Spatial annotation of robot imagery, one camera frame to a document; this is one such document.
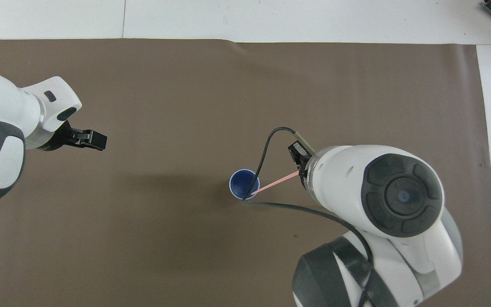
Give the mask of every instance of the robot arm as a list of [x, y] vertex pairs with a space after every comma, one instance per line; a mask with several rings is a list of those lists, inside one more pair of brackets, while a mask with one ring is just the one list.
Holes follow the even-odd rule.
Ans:
[[[366, 305], [413, 307], [458, 278], [462, 242], [430, 165], [389, 146], [336, 146], [300, 157], [293, 150], [298, 145], [289, 149], [304, 187], [360, 230], [374, 259], [372, 266], [350, 232], [307, 253], [295, 271], [298, 306], [322, 305], [330, 298], [357, 306], [365, 291]], [[320, 266], [327, 255], [335, 262]], [[327, 282], [334, 286], [323, 290]], [[345, 291], [335, 292], [337, 284]], [[315, 295], [305, 287], [315, 288]]]
[[25, 150], [54, 150], [66, 144], [103, 150], [107, 137], [72, 129], [67, 119], [82, 104], [60, 77], [17, 88], [0, 76], [0, 198], [22, 173]]

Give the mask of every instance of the blue paper cup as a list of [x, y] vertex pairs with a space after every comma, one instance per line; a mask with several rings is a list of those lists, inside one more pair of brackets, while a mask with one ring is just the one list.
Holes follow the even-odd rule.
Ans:
[[[239, 169], [230, 176], [230, 180], [228, 181], [228, 188], [230, 189], [230, 193], [234, 195], [234, 197], [241, 200], [247, 192], [247, 189], [253, 182], [253, 178], [255, 177], [255, 172], [251, 169]], [[257, 181], [253, 185], [251, 192], [259, 190], [261, 187], [261, 180], [257, 177]], [[251, 200], [251, 198], [255, 197], [255, 195], [249, 194], [246, 200]]]

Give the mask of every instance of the black cable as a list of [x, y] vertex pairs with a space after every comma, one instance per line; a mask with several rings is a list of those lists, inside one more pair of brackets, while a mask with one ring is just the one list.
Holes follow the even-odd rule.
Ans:
[[[269, 134], [269, 137], [266, 140], [265, 148], [263, 149], [263, 155], [261, 156], [261, 161], [259, 162], [259, 167], [257, 167], [257, 171], [255, 172], [255, 176], [253, 177], [253, 181], [251, 182], [251, 185], [249, 185], [247, 192], [242, 197], [242, 203], [244, 205], [248, 205], [248, 206], [271, 206], [271, 207], [276, 207], [276, 208], [298, 210], [298, 211], [302, 211], [302, 212], [316, 214], [316, 215], [328, 218], [330, 220], [333, 220], [333, 221], [341, 224], [342, 226], [349, 229], [349, 231], [351, 231], [359, 239], [359, 241], [361, 242], [361, 244], [365, 248], [365, 251], [367, 253], [367, 261], [371, 264], [370, 269], [372, 270], [374, 268], [374, 259], [373, 259], [373, 252], [370, 249], [369, 244], [367, 243], [365, 237], [363, 237], [363, 235], [361, 235], [361, 233], [355, 227], [353, 227], [353, 225], [351, 225], [347, 221], [344, 221], [343, 219], [338, 218], [334, 215], [331, 215], [331, 214], [328, 214], [325, 212], [321, 212], [321, 211], [317, 211], [314, 209], [302, 207], [302, 206], [295, 206], [295, 205], [290, 205], [290, 204], [280, 204], [280, 203], [270, 203], [270, 202], [246, 202], [246, 198], [251, 193], [251, 190], [253, 190], [253, 186], [255, 185], [255, 182], [257, 182], [257, 178], [259, 177], [259, 173], [261, 172], [261, 169], [263, 168], [263, 163], [265, 162], [266, 152], [269, 149], [269, 144], [270, 144], [270, 140], [271, 140], [272, 136], [274, 136], [274, 134], [276, 132], [283, 131], [283, 130], [288, 131], [291, 134], [295, 134], [295, 130], [288, 128], [288, 127], [278, 127], [278, 128], [275, 128], [274, 130], [271, 131], [271, 133]], [[363, 292], [361, 293], [361, 298], [360, 298], [358, 307], [363, 307], [364, 303], [366, 302], [366, 299], [368, 298], [367, 292], [365, 291], [365, 289], [367, 288], [369, 281], [370, 281], [370, 273], [371, 272], [369, 272], [369, 275], [367, 277], [367, 281], [365, 283], [365, 286], [363, 287]]]

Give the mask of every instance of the white table surface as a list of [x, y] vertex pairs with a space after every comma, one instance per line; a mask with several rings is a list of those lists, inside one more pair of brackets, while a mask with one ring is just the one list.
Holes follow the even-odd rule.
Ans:
[[0, 0], [0, 39], [467, 43], [477, 46], [491, 156], [491, 16], [480, 0]]

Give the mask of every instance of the circular joint cover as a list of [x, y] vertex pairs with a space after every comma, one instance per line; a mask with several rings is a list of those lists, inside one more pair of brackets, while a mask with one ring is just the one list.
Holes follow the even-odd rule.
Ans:
[[380, 231], [413, 237], [427, 230], [442, 209], [442, 188], [424, 162], [388, 153], [365, 167], [363, 208]]

